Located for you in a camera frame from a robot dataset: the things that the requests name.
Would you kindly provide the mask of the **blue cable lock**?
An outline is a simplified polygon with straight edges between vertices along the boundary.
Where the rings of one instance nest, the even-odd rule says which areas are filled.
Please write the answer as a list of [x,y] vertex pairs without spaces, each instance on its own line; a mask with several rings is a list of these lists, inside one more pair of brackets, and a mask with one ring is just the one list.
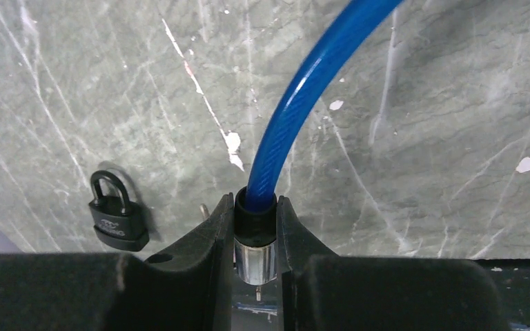
[[318,39],[283,93],[259,143],[248,183],[235,197],[238,277],[261,288],[277,278],[277,197],[284,162],[315,103],[399,1],[350,1]]

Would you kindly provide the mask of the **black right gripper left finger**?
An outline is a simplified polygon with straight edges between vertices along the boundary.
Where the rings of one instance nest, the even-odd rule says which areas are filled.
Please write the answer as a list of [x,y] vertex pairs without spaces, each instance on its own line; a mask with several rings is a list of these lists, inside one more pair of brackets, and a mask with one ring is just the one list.
[[0,254],[0,330],[229,330],[234,197],[162,251]]

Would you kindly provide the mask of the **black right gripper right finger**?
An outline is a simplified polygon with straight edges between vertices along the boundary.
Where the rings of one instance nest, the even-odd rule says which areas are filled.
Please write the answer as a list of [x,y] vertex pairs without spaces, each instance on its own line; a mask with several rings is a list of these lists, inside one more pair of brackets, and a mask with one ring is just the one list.
[[282,330],[508,330],[491,277],[466,259],[342,257],[277,203]]

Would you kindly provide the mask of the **black padlock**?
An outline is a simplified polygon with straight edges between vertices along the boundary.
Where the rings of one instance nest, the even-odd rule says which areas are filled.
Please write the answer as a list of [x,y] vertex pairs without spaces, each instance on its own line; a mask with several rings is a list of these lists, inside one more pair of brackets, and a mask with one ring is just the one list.
[[123,182],[107,170],[90,177],[93,200],[88,204],[97,238],[117,250],[139,252],[149,242],[143,208],[132,202]]

